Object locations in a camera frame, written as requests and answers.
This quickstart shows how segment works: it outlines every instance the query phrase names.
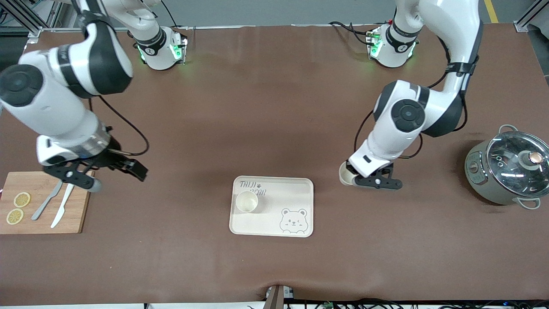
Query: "black cable clip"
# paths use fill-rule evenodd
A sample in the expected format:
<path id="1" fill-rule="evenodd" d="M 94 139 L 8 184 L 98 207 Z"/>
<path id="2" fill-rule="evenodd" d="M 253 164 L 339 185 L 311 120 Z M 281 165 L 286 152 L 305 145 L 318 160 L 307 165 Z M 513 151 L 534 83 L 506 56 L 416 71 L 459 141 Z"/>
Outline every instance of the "black cable clip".
<path id="1" fill-rule="evenodd" d="M 463 74 L 473 75 L 473 72 L 477 67 L 478 61 L 479 61 L 479 56 L 477 55 L 473 63 L 451 62 L 446 66 L 445 72 L 446 73 L 456 72 L 458 77 L 462 76 Z"/>

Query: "wooden cutting board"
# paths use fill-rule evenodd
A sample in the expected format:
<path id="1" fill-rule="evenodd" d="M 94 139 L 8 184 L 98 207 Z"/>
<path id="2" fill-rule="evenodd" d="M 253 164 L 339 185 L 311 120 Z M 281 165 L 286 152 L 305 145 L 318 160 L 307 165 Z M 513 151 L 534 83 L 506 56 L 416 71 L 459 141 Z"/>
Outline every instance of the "wooden cutting board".
<path id="1" fill-rule="evenodd" d="M 88 172 L 88 175 L 93 175 L 93 171 Z M 0 198 L 0 234 L 80 233 L 88 205 L 89 192 L 77 186 L 74 187 L 65 204 L 65 214 L 54 228 L 50 226 L 61 205 L 67 184 L 63 184 L 56 197 L 52 198 L 46 206 L 40 218 L 36 221 L 31 220 L 34 212 L 46 200 L 58 181 L 59 179 L 44 172 L 9 173 Z M 23 219 L 17 224 L 10 225 L 6 217 L 12 209 L 17 208 L 13 204 L 13 199 L 21 192 L 29 193 L 31 201 L 27 206 L 21 208 L 24 212 Z"/>

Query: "gray pot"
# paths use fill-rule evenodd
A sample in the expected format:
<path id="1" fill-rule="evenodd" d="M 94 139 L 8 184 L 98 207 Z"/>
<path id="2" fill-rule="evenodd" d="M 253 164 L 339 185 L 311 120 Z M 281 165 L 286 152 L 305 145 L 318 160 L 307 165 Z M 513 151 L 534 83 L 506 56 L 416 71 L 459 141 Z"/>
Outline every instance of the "gray pot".
<path id="1" fill-rule="evenodd" d="M 503 128 L 512 131 L 502 132 Z M 473 189 L 489 201 L 538 209 L 540 198 L 549 193 L 548 158 L 547 144 L 506 124 L 496 137 L 469 151 L 465 174 Z M 528 207 L 525 201 L 534 201 L 535 206 Z"/>

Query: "robotic arm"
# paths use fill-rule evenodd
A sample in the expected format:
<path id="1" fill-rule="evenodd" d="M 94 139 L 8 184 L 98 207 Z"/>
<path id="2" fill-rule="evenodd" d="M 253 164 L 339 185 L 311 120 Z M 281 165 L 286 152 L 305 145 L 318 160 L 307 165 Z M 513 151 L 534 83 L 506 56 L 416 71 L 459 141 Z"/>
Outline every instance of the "robotic arm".
<path id="1" fill-rule="evenodd" d="M 457 126 L 482 37 L 478 0 L 399 0 L 394 22 L 386 27 L 385 33 L 391 36 L 397 27 L 400 31 L 395 33 L 400 33 L 399 40 L 411 38 L 408 31 L 415 31 L 414 35 L 417 35 L 422 23 L 449 51 L 444 89 L 435 91 L 402 80 L 387 85 L 373 110 L 376 124 L 367 140 L 347 161 L 346 170 L 340 173 L 342 182 L 351 179 L 355 186 L 399 189 L 402 183 L 391 178 L 392 162 L 419 133 L 443 136 Z M 398 47 L 393 48 L 390 41 L 382 42 L 380 46 L 382 50 L 377 50 L 380 59 L 395 59 Z M 386 58 L 383 58 L 384 51 L 387 51 Z"/>
<path id="2" fill-rule="evenodd" d="M 126 26 L 137 42 L 141 59 L 152 69 L 166 70 L 185 63 L 187 37 L 160 27 L 149 7 L 160 0 L 103 0 L 109 16 Z"/>
<path id="3" fill-rule="evenodd" d="M 147 169 L 124 156 L 110 128 L 80 99 L 123 92 L 133 77 L 130 60 L 101 1 L 73 2 L 85 40 L 21 56 L 0 73 L 0 103 L 40 134 L 36 150 L 46 173 L 91 192 L 100 189 L 86 175 L 92 168 L 118 169 L 143 181 Z"/>

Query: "metal frame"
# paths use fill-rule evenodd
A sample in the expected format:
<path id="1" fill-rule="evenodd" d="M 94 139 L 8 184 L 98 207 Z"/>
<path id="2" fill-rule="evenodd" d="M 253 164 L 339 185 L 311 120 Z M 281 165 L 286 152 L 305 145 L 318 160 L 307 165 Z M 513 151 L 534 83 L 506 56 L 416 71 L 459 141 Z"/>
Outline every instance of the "metal frame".
<path id="1" fill-rule="evenodd" d="M 42 28 L 48 27 L 46 22 L 22 0 L 0 0 L 0 4 L 19 24 L 27 28 L 29 34 L 38 36 Z"/>
<path id="2" fill-rule="evenodd" d="M 48 20 L 46 20 L 46 24 L 48 25 L 48 27 L 55 28 L 57 22 L 59 22 L 61 19 L 61 16 L 59 13 L 63 9 L 63 7 L 66 5 L 67 4 L 63 2 L 54 1 L 52 10 L 49 12 L 49 15 L 48 15 Z"/>
<path id="3" fill-rule="evenodd" d="M 547 5 L 549 0 L 536 0 L 519 20 L 513 22 L 517 32 L 528 32 L 528 25 L 538 13 L 541 12 Z"/>

